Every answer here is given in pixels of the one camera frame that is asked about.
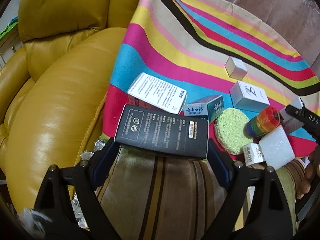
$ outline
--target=round green sponge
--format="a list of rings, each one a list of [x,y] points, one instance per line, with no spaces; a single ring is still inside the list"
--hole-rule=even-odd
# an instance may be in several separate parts
[[[230,154],[239,155],[242,147],[252,143],[253,138],[245,134],[245,125],[249,118],[235,108],[225,109],[214,125],[216,138],[221,146]]]

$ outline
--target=blue box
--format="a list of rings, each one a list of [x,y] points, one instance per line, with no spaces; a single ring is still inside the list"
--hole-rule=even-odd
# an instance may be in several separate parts
[[[223,111],[223,96],[214,95],[201,98],[183,106],[183,113],[185,116],[195,116],[203,118],[211,123]]]

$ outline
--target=yellow leather sofa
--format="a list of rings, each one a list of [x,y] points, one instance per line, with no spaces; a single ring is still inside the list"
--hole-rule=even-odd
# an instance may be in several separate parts
[[[0,71],[0,168],[18,212],[33,207],[49,165],[73,166],[92,150],[138,1],[20,1],[24,46]]]

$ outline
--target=brown fabric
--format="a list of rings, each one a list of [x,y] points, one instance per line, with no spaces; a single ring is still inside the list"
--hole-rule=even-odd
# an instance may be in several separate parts
[[[304,170],[294,160],[277,174],[295,231],[295,184]],[[97,195],[123,240],[201,239],[227,196],[206,160],[164,158],[131,148],[120,150]],[[248,191],[236,230],[243,227],[251,201]]]
[[[277,31],[320,77],[320,15],[314,8],[303,0],[227,1],[246,9]]]

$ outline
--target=brown striped fabric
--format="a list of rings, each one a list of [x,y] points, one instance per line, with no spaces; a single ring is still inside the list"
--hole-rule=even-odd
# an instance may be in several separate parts
[[[254,165],[263,169],[263,165]],[[295,189],[304,176],[300,160],[277,171],[296,227]],[[243,227],[254,190],[248,190],[235,225]],[[98,200],[123,240],[201,239],[226,192],[207,161],[160,157],[121,149]]]

